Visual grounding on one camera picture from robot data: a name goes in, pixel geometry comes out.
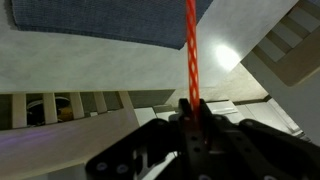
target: black mechanical part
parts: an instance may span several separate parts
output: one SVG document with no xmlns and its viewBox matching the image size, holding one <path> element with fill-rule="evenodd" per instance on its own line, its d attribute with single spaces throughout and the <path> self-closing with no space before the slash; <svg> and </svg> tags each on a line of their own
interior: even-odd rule
<svg viewBox="0 0 320 180">
<path fill-rule="evenodd" d="M 170 122 L 152 120 L 90 160 L 89 179 L 141 179 L 173 151 L 157 180 L 320 179 L 319 147 L 254 120 L 234 125 L 203 100 L 195 122 L 188 101 L 179 103 Z"/>
</svg>

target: bright light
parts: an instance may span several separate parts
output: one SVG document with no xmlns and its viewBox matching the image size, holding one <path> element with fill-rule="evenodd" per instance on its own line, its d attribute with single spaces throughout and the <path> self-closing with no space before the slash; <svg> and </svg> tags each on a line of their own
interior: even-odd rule
<svg viewBox="0 0 320 180">
<path fill-rule="evenodd" d="M 218 46 L 216 56 L 219 65 L 227 71 L 231 71 L 241 60 L 233 49 L 224 45 Z"/>
</svg>

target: wooden railing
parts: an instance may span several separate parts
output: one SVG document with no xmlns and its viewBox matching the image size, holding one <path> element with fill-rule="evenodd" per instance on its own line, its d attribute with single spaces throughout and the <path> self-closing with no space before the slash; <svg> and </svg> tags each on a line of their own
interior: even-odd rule
<svg viewBox="0 0 320 180">
<path fill-rule="evenodd" d="M 24 179 L 87 162 L 139 127 L 128 92 L 118 92 L 121 109 L 108 112 L 94 93 L 99 115 L 84 118 L 80 94 L 70 93 L 74 118 L 57 123 L 54 93 L 43 94 L 44 126 L 26 128 L 26 94 L 12 95 L 12 130 L 0 131 L 1 179 Z"/>
</svg>

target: blue fabric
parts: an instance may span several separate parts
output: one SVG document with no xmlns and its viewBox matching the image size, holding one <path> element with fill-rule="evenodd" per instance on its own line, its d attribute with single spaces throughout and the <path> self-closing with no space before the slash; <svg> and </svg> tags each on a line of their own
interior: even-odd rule
<svg viewBox="0 0 320 180">
<path fill-rule="evenodd" d="M 197 0 L 197 21 L 213 0 Z M 181 49 L 185 0 L 12 0 L 22 31 L 58 32 Z"/>
</svg>

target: screw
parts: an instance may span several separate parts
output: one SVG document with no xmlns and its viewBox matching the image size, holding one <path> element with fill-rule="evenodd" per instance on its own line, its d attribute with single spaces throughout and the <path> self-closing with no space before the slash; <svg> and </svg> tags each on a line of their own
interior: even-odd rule
<svg viewBox="0 0 320 180">
<path fill-rule="evenodd" d="M 205 174 L 201 174 L 199 176 L 199 180 L 211 180 L 211 178 L 208 175 Z"/>
<path fill-rule="evenodd" d="M 277 178 L 270 176 L 270 175 L 266 175 L 266 176 L 264 176 L 263 180 L 277 180 Z"/>
<path fill-rule="evenodd" d="M 246 124 L 247 124 L 248 126 L 253 126 L 253 122 L 251 122 L 251 121 L 247 121 Z"/>
<path fill-rule="evenodd" d="M 98 171 L 105 171 L 107 168 L 108 168 L 108 165 L 105 162 L 101 162 L 101 163 L 97 164 Z"/>
<path fill-rule="evenodd" d="M 126 173 L 127 171 L 129 170 L 129 167 L 125 164 L 120 164 L 118 167 L 117 167 L 117 173 L 118 174 L 124 174 Z"/>
</svg>

